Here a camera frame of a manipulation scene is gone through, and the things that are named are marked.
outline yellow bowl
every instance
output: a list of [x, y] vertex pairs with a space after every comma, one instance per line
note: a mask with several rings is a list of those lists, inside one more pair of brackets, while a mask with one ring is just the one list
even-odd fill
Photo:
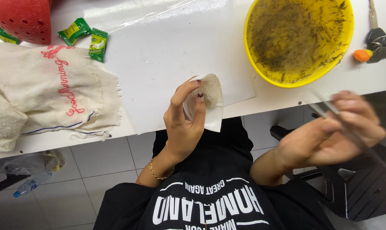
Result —
[[353, 29], [349, 0], [255, 0], [244, 24], [244, 44], [262, 78], [296, 88], [340, 62]]

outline red plastic object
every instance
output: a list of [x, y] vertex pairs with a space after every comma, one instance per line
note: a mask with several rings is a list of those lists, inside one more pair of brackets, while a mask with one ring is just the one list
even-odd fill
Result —
[[35, 44], [51, 43], [52, 0], [0, 0], [0, 26], [12, 36]]

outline gold bracelet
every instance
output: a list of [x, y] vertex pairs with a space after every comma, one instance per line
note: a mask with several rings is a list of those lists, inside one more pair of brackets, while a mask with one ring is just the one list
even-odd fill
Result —
[[149, 168], [150, 168], [150, 172], [152, 173], [152, 175], [153, 175], [156, 179], [158, 179], [158, 180], [164, 180], [164, 179], [169, 178], [169, 177], [173, 174], [173, 172], [175, 171], [175, 168], [173, 168], [172, 172], [171, 172], [168, 176], [166, 176], [166, 177], [159, 177], [159, 176], [157, 176], [157, 175], [153, 172], [153, 170], [152, 170], [152, 162], [153, 162], [153, 159], [155, 159], [155, 158], [156, 158], [156, 157], [152, 158], [152, 159], [150, 160], [150, 163], [149, 163]]

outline green candy wrapper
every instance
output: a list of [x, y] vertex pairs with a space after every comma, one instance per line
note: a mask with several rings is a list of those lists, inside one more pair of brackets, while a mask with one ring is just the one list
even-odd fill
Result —
[[59, 31], [58, 34], [68, 46], [72, 46], [80, 37], [91, 32], [91, 28], [85, 20], [83, 18], [77, 18], [67, 29]]
[[92, 59], [103, 62], [103, 56], [105, 55], [106, 40], [108, 39], [108, 33], [96, 28], [92, 28], [92, 42], [89, 47], [89, 56]]
[[19, 39], [11, 36], [10, 34], [7, 34], [7, 32], [4, 31], [1, 27], [0, 27], [0, 39], [3, 42], [8, 42], [8, 43], [12, 43], [12, 44], [20, 44]]

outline car key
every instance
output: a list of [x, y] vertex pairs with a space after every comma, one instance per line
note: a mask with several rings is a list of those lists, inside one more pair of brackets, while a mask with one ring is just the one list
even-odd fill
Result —
[[373, 0], [369, 0], [369, 8], [371, 30], [366, 37], [366, 45], [369, 50], [375, 51], [380, 46], [386, 47], [386, 37], [384, 37], [386, 33], [377, 24], [377, 15]]
[[367, 63], [376, 63], [386, 58], [386, 47], [379, 48], [373, 52], [373, 56], [367, 61]]

